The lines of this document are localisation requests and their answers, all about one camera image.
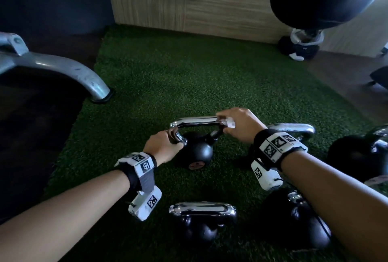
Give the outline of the green artificial turf mat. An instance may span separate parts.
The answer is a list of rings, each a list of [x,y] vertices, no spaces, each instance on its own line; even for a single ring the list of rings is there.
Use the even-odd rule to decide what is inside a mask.
[[[110,171],[119,158],[142,151],[152,134],[183,117],[243,107],[267,125],[312,124],[317,136],[307,146],[321,159],[337,138],[375,125],[305,64],[271,45],[116,26],[103,39],[95,70],[116,94],[104,105],[84,103],[45,198]],[[127,195],[61,262],[344,262],[336,249],[293,253],[245,230],[268,195],[251,172],[234,165],[247,150],[223,135],[204,170],[188,171],[174,162],[157,168],[162,198],[146,221],[128,212],[132,196]],[[168,213],[180,201],[234,205],[237,224],[220,229],[203,250],[183,245]]]

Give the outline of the person's left forearm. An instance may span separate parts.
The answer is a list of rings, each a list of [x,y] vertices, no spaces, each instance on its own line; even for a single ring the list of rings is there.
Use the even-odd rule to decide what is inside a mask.
[[[0,262],[58,262],[130,189],[113,170],[0,225]]]

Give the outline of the dark equipment foot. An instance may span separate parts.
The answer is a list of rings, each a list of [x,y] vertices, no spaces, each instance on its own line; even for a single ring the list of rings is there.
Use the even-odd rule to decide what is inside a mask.
[[[379,84],[388,90],[388,65],[373,71],[369,76],[371,81],[366,84],[367,86]]]

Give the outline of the grey metal machine leg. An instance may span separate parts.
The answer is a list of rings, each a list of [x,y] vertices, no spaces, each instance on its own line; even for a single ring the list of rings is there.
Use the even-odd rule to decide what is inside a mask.
[[[107,103],[114,95],[114,89],[109,88],[84,64],[57,55],[31,52],[21,36],[0,32],[0,75],[15,67],[48,70],[65,75],[82,85],[95,104]]]

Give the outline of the person's right hand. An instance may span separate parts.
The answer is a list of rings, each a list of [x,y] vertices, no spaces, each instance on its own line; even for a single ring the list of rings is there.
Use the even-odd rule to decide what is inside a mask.
[[[247,108],[234,107],[229,110],[236,110],[236,134],[230,135],[240,142],[253,144],[255,136],[267,126],[261,122],[254,113]]]

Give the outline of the person's right forearm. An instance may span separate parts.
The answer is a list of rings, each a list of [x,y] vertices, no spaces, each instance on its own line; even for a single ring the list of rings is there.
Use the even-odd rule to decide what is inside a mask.
[[[388,197],[302,151],[281,169],[353,256],[388,262]]]

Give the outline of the person's left hand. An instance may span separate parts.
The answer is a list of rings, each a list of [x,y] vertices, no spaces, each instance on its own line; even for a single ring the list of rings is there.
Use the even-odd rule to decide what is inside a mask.
[[[168,137],[168,131],[163,130],[152,135],[146,142],[143,152],[154,157],[156,166],[171,161],[182,150],[183,144],[173,144]]]

